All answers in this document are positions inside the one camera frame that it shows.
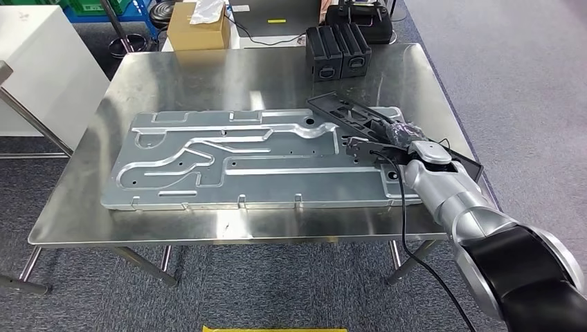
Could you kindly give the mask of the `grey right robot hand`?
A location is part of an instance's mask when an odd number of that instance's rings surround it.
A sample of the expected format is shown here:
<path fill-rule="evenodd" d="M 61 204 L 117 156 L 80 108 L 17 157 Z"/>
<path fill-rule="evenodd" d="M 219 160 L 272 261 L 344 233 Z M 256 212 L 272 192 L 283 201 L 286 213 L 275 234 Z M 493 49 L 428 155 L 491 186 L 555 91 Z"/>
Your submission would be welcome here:
<path fill-rule="evenodd" d="M 387 123 L 386 135 L 391 145 L 403 149 L 408 149 L 412 142 L 428 141 L 422 129 L 412 122 Z"/>

